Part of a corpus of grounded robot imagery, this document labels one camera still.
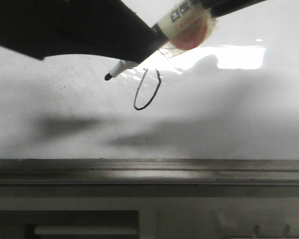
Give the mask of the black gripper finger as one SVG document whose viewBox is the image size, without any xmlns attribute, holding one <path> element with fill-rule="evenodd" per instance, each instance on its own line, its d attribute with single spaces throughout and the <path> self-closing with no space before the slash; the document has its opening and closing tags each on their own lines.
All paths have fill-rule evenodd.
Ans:
<svg viewBox="0 0 299 239">
<path fill-rule="evenodd" d="M 221 17 L 264 1 L 265 0 L 227 0 L 220 5 L 213 6 L 211 8 L 211 15 L 213 17 Z"/>
<path fill-rule="evenodd" d="M 166 42 L 120 0 L 0 0 L 0 46 L 39 60 L 88 54 L 141 63 Z"/>
</svg>

